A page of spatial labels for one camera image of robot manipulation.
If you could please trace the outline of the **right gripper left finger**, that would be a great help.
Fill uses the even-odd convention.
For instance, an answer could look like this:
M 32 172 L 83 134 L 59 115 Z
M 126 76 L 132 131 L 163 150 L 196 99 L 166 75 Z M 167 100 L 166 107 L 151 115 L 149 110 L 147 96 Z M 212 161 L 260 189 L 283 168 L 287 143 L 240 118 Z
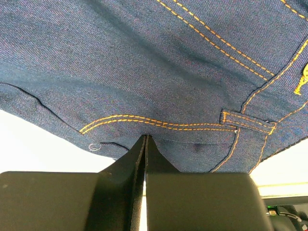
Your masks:
M 7 171 L 0 175 L 3 231 L 136 231 L 146 137 L 98 173 Z

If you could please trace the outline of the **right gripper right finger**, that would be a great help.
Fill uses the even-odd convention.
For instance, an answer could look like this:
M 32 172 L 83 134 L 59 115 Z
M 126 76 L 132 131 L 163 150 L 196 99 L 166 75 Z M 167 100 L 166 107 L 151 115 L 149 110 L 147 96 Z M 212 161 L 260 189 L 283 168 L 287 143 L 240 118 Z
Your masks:
M 182 173 L 145 145 L 147 225 L 150 231 L 271 231 L 253 180 L 245 173 Z

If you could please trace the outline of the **dark blue denim trousers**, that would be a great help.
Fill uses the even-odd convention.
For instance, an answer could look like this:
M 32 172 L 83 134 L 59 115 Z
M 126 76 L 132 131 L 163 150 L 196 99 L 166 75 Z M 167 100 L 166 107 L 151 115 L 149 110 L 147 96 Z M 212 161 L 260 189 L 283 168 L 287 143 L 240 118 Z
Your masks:
M 0 108 L 118 159 L 246 172 L 308 137 L 305 0 L 3 0 Z

